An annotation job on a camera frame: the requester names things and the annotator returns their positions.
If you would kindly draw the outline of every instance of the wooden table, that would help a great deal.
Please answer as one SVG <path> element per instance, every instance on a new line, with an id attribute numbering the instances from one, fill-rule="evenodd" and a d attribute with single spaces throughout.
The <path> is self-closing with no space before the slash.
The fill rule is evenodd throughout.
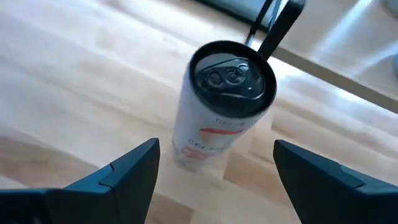
<path id="1" fill-rule="evenodd" d="M 66 186 L 151 137 L 161 159 L 147 223 L 299 223 L 273 162 L 277 138 L 398 184 L 398 116 L 275 58 L 268 116 L 202 172 L 180 168 L 170 142 L 187 61 L 248 27 L 197 17 L 201 5 L 186 1 L 130 3 L 137 14 L 126 1 L 2 1 L 1 188 Z"/>
<path id="2" fill-rule="evenodd" d="M 307 0 L 274 56 L 398 113 L 398 18 L 384 0 Z"/>

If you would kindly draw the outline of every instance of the aluminum can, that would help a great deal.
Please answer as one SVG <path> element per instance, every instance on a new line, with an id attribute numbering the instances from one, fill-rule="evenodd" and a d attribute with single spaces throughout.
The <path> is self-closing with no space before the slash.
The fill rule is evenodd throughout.
<path id="1" fill-rule="evenodd" d="M 183 76 L 176 160 L 196 170 L 216 158 L 265 115 L 275 94 L 274 72 L 255 50 L 225 40 L 200 47 Z"/>

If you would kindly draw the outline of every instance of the can rim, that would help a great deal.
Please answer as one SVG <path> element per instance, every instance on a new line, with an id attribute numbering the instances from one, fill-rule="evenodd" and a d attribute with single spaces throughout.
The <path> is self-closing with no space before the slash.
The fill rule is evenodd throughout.
<path id="1" fill-rule="evenodd" d="M 264 86 L 266 87 L 266 89 L 264 92 L 264 97 L 265 97 L 264 105 L 260 107 L 257 111 L 250 114 L 245 114 L 243 116 L 231 116 L 230 114 L 228 115 L 223 114 L 217 111 L 214 105 L 209 103 L 201 94 L 198 93 L 198 87 L 194 85 L 196 64 L 201 59 L 211 54 L 220 54 L 220 53 L 233 54 L 236 55 L 237 57 L 245 57 L 249 59 L 251 62 L 253 62 L 260 70 L 260 74 L 262 75 L 263 80 L 266 80 L 266 82 L 264 82 Z M 255 50 L 238 42 L 233 42 L 229 40 L 217 40 L 205 44 L 193 54 L 191 61 L 188 64 L 187 70 L 188 70 L 190 85 L 197 98 L 210 110 L 212 110 L 216 114 L 220 114 L 227 118 L 249 118 L 261 114 L 270 107 L 276 96 L 276 91 L 277 91 L 276 77 L 271 66 Z"/>

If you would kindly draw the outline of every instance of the orange logo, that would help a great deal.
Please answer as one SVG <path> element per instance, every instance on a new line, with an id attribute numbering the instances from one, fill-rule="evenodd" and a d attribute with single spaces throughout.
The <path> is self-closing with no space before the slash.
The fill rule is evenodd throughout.
<path id="1" fill-rule="evenodd" d="M 239 131 L 228 131 L 222 129 L 214 129 L 214 128 L 202 128 L 199 130 L 201 132 L 201 138 L 204 143 L 211 142 L 214 138 L 220 138 L 221 136 L 227 136 L 232 134 L 239 134 L 244 130 Z"/>

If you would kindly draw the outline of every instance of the can lid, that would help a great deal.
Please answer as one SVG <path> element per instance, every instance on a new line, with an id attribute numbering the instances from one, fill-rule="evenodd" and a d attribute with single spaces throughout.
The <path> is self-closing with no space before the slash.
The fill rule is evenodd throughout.
<path id="1" fill-rule="evenodd" d="M 263 104 L 264 82 L 253 62 L 233 54 L 209 55 L 195 68 L 198 93 L 228 116 L 258 111 Z"/>
<path id="2" fill-rule="evenodd" d="M 275 76 L 267 62 L 253 49 L 229 41 L 212 42 L 198 50 L 190 64 L 190 79 L 207 107 L 231 118 L 264 111 L 276 93 Z"/>

